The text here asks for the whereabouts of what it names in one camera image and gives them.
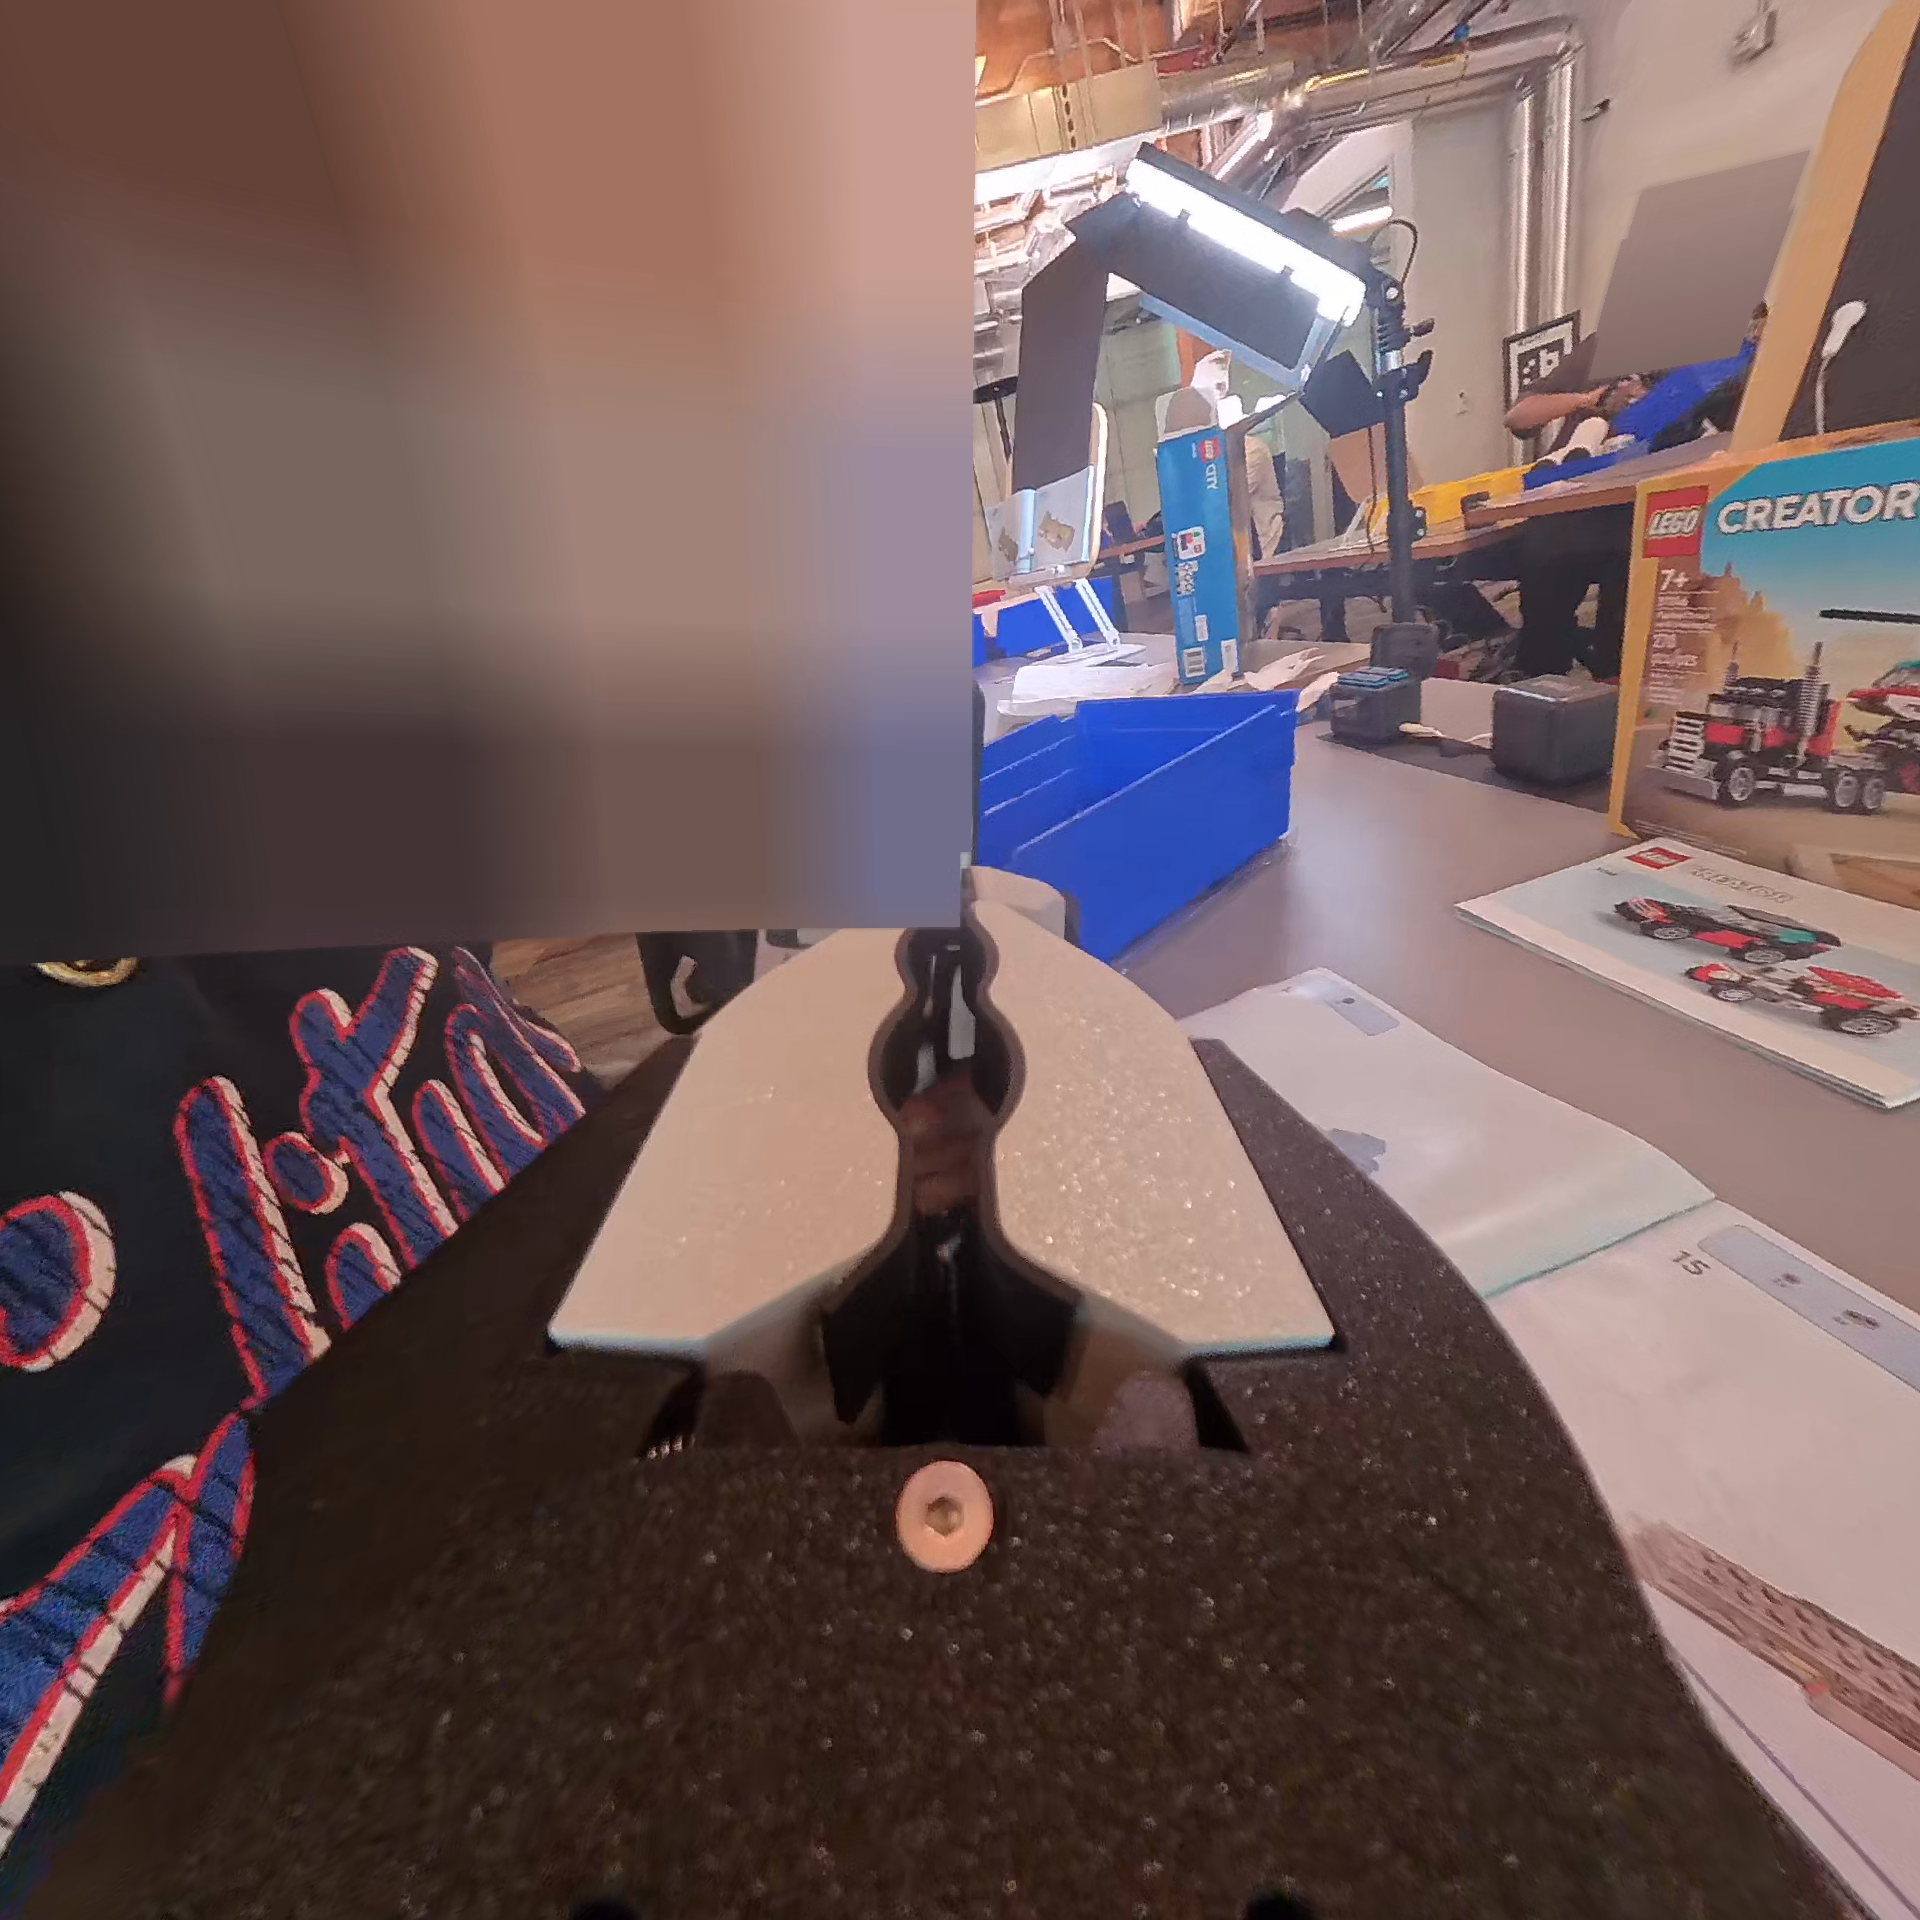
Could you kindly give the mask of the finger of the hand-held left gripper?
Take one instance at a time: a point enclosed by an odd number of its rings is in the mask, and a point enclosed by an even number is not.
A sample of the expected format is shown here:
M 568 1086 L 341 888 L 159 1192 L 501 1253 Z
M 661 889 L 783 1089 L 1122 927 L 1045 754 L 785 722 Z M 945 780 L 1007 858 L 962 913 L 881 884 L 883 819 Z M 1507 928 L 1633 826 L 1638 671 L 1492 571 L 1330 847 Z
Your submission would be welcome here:
M 1018 875 L 968 875 L 967 917 L 986 962 L 1057 962 L 1079 954 L 1063 893 Z

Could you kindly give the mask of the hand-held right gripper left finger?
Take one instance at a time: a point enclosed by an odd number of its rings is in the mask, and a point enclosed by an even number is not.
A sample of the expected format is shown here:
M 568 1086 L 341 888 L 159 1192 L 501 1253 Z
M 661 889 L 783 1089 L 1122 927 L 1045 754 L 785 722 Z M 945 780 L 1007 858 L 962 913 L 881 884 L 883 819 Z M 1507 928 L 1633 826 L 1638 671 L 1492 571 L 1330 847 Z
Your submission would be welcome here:
M 915 1008 L 909 934 L 850 928 L 707 1022 L 549 1342 L 757 1377 L 809 1443 L 888 1440 L 925 1234 L 884 1071 Z

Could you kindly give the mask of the small grey lego piece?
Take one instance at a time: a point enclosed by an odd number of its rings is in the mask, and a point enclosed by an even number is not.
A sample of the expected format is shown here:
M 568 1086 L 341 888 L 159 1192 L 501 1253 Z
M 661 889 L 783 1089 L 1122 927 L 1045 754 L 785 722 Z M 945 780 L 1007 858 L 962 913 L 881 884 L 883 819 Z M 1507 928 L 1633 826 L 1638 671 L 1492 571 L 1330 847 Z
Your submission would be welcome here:
M 964 946 L 959 931 L 935 933 L 922 968 L 922 1039 L 915 1092 L 928 1094 L 968 1069 L 976 1023 L 967 1005 Z

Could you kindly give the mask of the lego instruction booklet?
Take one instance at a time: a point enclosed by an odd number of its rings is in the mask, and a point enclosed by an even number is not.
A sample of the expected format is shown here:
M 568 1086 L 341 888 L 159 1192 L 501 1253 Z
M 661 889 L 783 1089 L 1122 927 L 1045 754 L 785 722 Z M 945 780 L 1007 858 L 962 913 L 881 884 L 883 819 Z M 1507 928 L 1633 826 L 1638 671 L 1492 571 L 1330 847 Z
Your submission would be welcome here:
M 1916 1317 L 1336 973 L 1186 1032 L 1488 1301 L 1719 1740 L 1856 1911 L 1916 1917 Z
M 1662 838 L 1456 912 L 1880 1111 L 1916 1106 L 1913 905 Z

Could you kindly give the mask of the blue plastic bin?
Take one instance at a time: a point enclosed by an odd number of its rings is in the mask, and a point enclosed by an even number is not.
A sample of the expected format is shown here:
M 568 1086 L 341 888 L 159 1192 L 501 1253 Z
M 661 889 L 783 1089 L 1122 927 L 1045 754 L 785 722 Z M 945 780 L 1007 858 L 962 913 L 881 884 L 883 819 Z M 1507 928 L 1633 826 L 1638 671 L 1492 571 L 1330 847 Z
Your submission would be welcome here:
M 1115 962 L 1291 830 L 1298 697 L 1080 704 L 987 744 L 976 865 L 1053 888 Z

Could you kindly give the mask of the tall blue lego box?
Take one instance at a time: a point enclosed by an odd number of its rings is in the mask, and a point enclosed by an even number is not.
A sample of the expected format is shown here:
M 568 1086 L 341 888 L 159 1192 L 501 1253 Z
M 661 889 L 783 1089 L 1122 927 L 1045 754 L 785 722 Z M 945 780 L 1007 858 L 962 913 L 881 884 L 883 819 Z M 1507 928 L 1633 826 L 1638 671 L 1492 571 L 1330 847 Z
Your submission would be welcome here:
M 1194 425 L 1156 445 L 1174 660 L 1183 690 L 1241 671 L 1251 635 L 1243 459 L 1231 430 Z

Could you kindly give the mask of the closed lego instruction booklet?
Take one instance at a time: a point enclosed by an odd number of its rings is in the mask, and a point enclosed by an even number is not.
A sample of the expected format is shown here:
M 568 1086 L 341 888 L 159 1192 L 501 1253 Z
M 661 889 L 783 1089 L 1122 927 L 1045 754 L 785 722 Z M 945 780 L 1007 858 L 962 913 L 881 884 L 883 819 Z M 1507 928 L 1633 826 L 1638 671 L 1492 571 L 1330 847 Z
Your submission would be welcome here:
M 1916 1106 L 1913 905 L 1662 838 L 1456 912 L 1880 1111 Z

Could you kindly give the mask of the yellow lego truck box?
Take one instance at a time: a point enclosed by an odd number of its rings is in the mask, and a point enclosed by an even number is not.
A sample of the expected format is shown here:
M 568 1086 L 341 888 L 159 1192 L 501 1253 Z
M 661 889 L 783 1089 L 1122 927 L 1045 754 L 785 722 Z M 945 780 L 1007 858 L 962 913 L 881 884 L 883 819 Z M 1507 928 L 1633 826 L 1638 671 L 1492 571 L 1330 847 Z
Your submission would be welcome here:
M 1916 425 L 1653 474 L 1626 561 L 1615 832 L 1916 908 Z

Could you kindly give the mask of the white booklet stand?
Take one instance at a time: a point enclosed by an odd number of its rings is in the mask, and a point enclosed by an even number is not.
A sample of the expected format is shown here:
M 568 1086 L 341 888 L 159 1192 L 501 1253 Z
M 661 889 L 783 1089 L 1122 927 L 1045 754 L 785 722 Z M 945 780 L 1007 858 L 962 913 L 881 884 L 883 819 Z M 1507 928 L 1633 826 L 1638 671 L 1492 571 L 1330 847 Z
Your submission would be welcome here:
M 1086 467 L 983 509 L 992 578 L 974 594 L 976 665 L 1063 656 L 1083 666 L 1132 666 L 1146 646 L 1120 627 L 1118 579 L 1158 548 L 1126 524 L 1104 541 L 1110 422 L 1092 406 Z

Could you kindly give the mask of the long wooden table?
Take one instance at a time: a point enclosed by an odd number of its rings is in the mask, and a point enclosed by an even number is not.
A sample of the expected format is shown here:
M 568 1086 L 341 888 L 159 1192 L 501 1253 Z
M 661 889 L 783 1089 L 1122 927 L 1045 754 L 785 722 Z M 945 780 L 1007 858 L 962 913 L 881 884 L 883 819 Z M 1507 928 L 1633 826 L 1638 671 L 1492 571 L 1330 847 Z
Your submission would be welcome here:
M 1642 486 L 1642 463 L 1591 467 L 1520 494 L 1461 498 L 1459 511 L 1432 523 L 1410 545 L 1414 591 L 1445 579 L 1507 579 L 1507 548 L 1537 521 L 1628 508 Z M 1317 541 L 1251 563 L 1257 584 L 1277 584 L 1283 600 L 1355 597 L 1389 599 L 1389 548 L 1367 535 Z

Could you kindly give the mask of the person's black printed shirt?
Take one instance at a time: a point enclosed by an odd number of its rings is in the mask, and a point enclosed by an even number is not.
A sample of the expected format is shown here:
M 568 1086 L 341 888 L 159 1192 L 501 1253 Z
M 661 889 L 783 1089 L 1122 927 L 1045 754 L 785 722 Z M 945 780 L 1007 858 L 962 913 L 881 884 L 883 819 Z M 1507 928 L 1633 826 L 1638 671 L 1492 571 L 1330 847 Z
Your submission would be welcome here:
M 3 963 L 3 1917 L 192 1676 L 262 1410 L 597 1092 L 486 944 Z

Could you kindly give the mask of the black light stand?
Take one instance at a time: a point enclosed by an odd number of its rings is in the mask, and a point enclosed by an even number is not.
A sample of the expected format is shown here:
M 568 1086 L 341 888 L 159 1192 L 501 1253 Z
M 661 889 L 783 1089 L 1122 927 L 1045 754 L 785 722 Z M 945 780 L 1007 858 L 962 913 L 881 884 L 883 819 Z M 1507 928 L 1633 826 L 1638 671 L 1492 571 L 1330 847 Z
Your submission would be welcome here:
M 1400 273 L 1368 265 L 1363 279 L 1373 313 L 1375 392 L 1382 406 L 1380 499 L 1386 505 L 1386 608 L 1389 612 L 1389 621 L 1373 635 L 1371 665 L 1425 683 L 1442 648 L 1436 627 L 1420 620 L 1417 605 L 1412 548 L 1420 539 L 1420 516 L 1410 501 L 1406 408 L 1425 387 L 1430 352 L 1409 356 L 1406 349 L 1427 336 L 1430 322 L 1410 325 L 1406 321 Z

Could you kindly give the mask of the black battery box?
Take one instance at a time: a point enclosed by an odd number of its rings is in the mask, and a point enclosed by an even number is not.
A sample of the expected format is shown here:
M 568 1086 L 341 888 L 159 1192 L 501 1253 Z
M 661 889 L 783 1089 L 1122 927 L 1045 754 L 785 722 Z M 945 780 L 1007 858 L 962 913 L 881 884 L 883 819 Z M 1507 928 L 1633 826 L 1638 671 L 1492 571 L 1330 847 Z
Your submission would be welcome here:
M 1618 688 L 1567 677 L 1500 686 L 1491 701 L 1491 766 L 1523 784 L 1578 786 L 1612 767 Z

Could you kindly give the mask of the leaning cardboard panel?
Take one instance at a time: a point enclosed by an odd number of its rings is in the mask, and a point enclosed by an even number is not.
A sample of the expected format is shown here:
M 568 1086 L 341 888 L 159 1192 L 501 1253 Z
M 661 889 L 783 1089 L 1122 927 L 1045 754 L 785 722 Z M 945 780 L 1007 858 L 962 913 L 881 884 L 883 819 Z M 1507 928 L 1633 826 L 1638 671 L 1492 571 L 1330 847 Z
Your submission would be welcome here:
M 1730 454 L 1916 423 L 1918 6 L 1891 4 L 1838 86 L 1764 291 Z

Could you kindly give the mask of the silver air duct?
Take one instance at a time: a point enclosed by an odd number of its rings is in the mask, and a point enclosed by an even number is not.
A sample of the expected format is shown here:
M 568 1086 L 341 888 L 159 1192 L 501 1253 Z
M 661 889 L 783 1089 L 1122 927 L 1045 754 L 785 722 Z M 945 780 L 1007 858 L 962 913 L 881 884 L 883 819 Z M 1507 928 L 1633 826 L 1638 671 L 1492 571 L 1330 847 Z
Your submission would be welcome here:
M 1507 333 L 1526 334 L 1576 311 L 1576 107 L 1581 40 L 1538 34 L 1507 101 Z

